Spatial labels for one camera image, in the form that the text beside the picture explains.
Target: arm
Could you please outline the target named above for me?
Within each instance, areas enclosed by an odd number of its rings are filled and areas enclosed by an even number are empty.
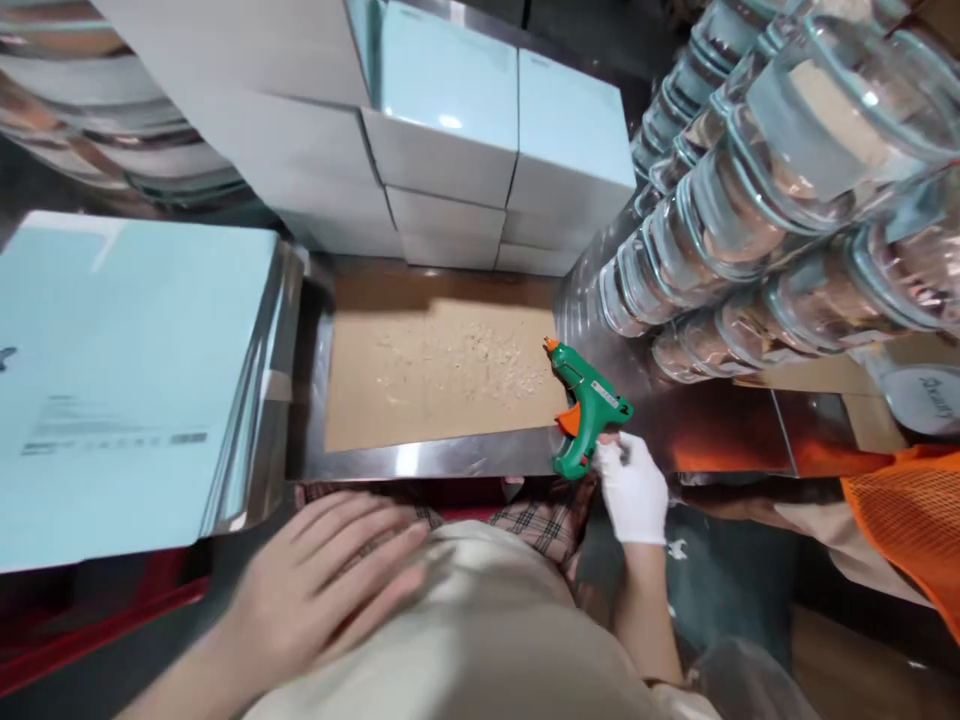
[[[427,536],[415,521],[411,509],[365,493],[307,505],[253,558],[213,629],[119,718],[227,720],[340,657],[422,585],[422,566],[403,569]]]
[[[667,484],[635,435],[601,436],[597,466],[603,498],[617,539],[623,543],[625,573],[614,610],[613,631],[644,680],[683,681],[667,603],[663,546]]]
[[[659,545],[623,546],[625,576],[613,615],[613,633],[644,680],[683,682],[667,605],[664,550]]]

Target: hand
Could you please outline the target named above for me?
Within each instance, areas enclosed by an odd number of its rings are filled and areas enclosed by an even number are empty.
[[[229,663],[232,681],[256,697],[329,663],[379,627],[423,584],[423,566],[402,569],[428,533],[415,521],[410,508],[352,492],[328,495],[294,516],[250,562],[205,639]]]
[[[619,438],[601,435],[594,464],[617,540],[666,545],[667,483],[643,439],[625,432]]]

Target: white box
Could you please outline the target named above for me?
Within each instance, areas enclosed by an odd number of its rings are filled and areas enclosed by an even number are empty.
[[[275,167],[244,175],[261,199],[310,250],[337,255],[403,257],[383,188]]]
[[[93,0],[177,105],[192,81],[369,106],[350,15],[375,2],[348,14],[344,0]]]
[[[191,119],[241,174],[282,166],[379,184],[356,109],[236,90],[198,99]]]
[[[503,210],[392,187],[387,199],[408,263],[493,270]]]
[[[582,250],[636,188],[620,91],[528,50],[519,73],[520,155],[503,239]]]
[[[526,245],[500,243],[496,269],[527,275],[563,277],[580,258],[579,252],[544,250]]]
[[[506,205],[517,159],[517,51],[402,3],[387,7],[377,107],[363,121],[387,185]]]

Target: green glue gun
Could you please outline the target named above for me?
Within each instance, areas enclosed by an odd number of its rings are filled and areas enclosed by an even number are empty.
[[[597,436],[607,425],[623,425],[633,417],[633,406],[616,395],[606,378],[576,350],[550,338],[543,340],[554,372],[577,401],[557,415],[557,423],[568,437],[553,459],[553,469],[562,478],[579,480],[590,470]]]

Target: white glove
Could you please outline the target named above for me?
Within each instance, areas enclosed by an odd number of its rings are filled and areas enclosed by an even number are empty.
[[[622,432],[619,443],[598,442],[593,458],[617,540],[666,545],[667,481],[643,438]]]

